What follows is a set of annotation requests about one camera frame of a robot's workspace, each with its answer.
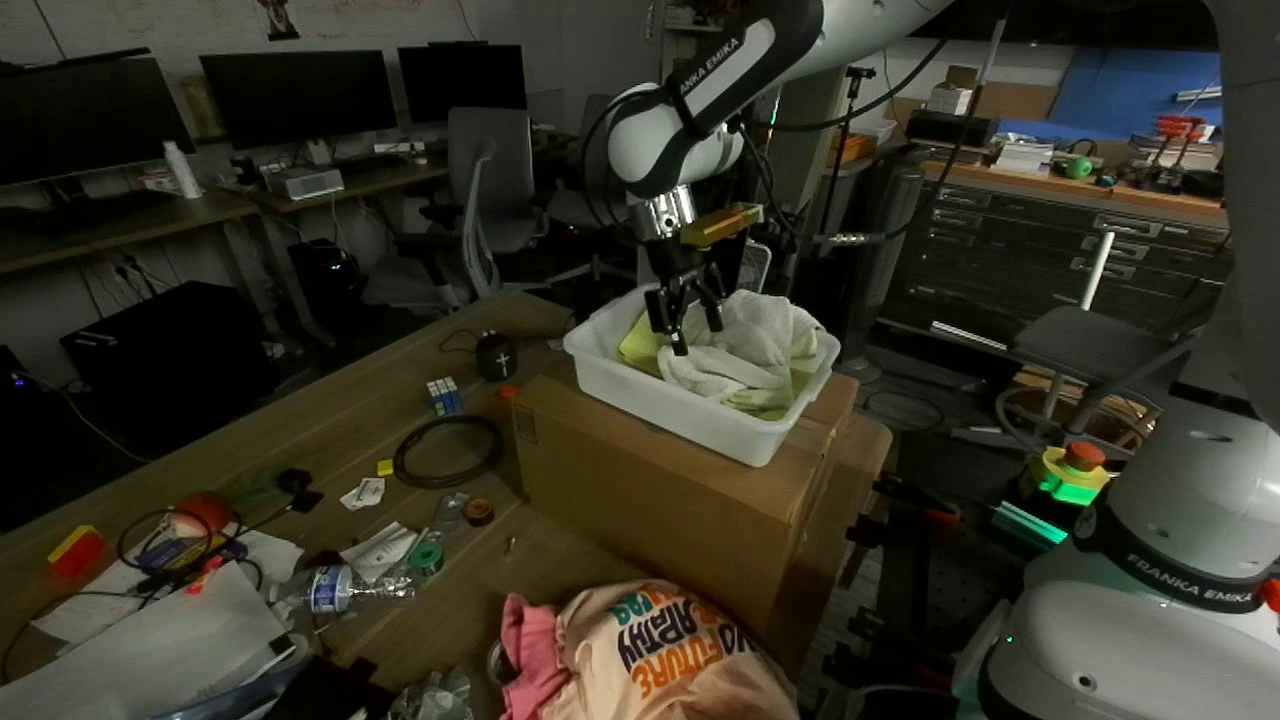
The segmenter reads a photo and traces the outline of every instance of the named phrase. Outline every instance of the green light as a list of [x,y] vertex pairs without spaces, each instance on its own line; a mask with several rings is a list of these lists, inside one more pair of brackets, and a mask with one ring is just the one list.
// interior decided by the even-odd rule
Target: green light
[[1056,529],[1056,526],[1044,526],[1040,518],[1000,500],[996,504],[996,518],[994,518],[996,529],[1014,534],[1014,536],[1023,536],[1040,547],[1056,547],[1064,541],[1072,541],[1072,534]]
[[1090,510],[1105,490],[1091,476],[1044,476],[1040,494],[1059,504]]

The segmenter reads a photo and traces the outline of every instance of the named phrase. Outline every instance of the computer monitor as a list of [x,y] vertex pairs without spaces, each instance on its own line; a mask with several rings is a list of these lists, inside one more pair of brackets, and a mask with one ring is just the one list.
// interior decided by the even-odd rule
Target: computer monitor
[[395,127],[384,51],[246,51],[202,63],[236,150]]
[[150,56],[67,60],[0,77],[0,183],[150,166],[192,144]]
[[401,47],[401,80],[417,126],[446,126],[452,110],[528,110],[519,43]]

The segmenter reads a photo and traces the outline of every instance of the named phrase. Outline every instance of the cabinet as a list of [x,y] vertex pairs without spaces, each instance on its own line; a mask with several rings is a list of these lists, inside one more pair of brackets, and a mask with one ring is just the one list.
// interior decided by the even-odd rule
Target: cabinet
[[1044,201],[1021,181],[959,174],[921,209],[883,319],[1014,344],[1049,310],[1081,306],[1101,241],[1115,234],[1091,314],[1150,331],[1205,324],[1233,273],[1229,234],[1119,201],[1097,187]]

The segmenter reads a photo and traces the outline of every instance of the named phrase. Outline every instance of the bottle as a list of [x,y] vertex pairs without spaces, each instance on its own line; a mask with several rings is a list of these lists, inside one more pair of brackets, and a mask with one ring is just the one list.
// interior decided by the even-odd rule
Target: bottle
[[175,193],[185,201],[202,201],[206,196],[185,150],[175,150],[173,139],[166,139],[166,166],[169,166],[173,183],[175,183]]

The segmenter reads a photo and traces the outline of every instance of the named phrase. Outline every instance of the wall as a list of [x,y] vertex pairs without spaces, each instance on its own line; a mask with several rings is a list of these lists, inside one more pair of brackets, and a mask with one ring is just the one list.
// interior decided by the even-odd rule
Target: wall
[[[593,93],[630,87],[659,63],[652,3],[643,0],[291,0],[290,17],[300,42],[267,43],[261,0],[0,0],[0,60],[51,63],[60,56],[91,56],[118,47],[151,47],[173,93],[202,132],[202,51],[265,51],[265,47],[394,47],[427,42],[517,42],[523,43],[531,116],[540,126],[577,127]],[[206,150],[195,174],[214,183],[224,150]],[[390,258],[390,238],[362,206],[335,218],[311,218],[300,238],[342,238],[365,265]],[[180,280],[236,285],[221,234],[150,244],[134,253],[150,278],[169,288]],[[0,344],[45,385],[73,385],[56,342],[143,297],[111,269],[118,258],[60,265],[0,280]]]
[[[930,47],[933,42],[904,42],[889,51],[864,56],[861,67],[873,67],[878,80],[864,80],[861,104],[902,85],[930,56]],[[1068,43],[1000,43],[987,80],[1056,87],[1072,67],[1072,56],[1077,51]],[[954,42],[902,98],[930,100],[933,87],[948,77],[948,63],[984,67],[987,43]],[[856,132],[878,132],[882,126],[889,126],[889,111],[868,111],[856,119]]]

